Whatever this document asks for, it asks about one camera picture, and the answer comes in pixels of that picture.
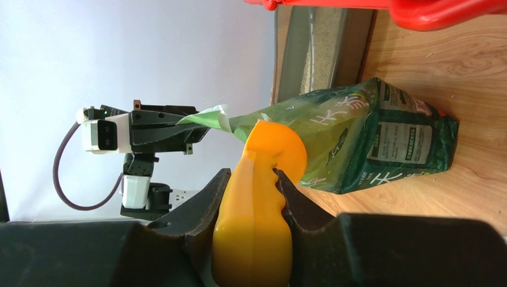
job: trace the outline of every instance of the wooden surface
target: wooden surface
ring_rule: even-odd
[[[331,213],[477,218],[507,235],[507,16],[420,33],[379,12],[363,80],[374,76],[460,120],[452,168],[342,196],[302,192]]]
[[[285,47],[287,44],[287,36],[289,33],[289,24],[291,22],[292,6],[280,5],[276,10],[278,21],[276,23],[276,63],[275,63],[275,81],[273,83],[273,91],[271,92],[271,104],[277,102],[278,87],[280,87],[280,79],[282,78],[283,56],[285,55]]]

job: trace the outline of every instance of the power strip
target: power strip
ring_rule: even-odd
[[[169,194],[169,203],[172,205],[169,212],[180,206],[183,202],[196,195],[199,190],[174,190]]]

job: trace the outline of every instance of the red object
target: red object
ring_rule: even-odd
[[[507,0],[244,0],[273,11],[278,5],[389,10],[400,27],[432,31],[486,14],[507,14]]]

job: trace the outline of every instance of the wooden table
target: wooden table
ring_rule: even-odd
[[[301,191],[333,214],[478,218],[507,235],[507,16],[420,33],[398,28],[381,11],[362,78],[371,77],[460,120],[452,168],[342,196]]]

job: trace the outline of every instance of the green plastic bag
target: green plastic bag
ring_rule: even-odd
[[[450,168],[458,122],[378,78],[313,91],[260,111],[227,118],[217,106],[182,119],[245,142],[255,123],[271,120],[303,140],[308,166],[300,184],[343,194]]]

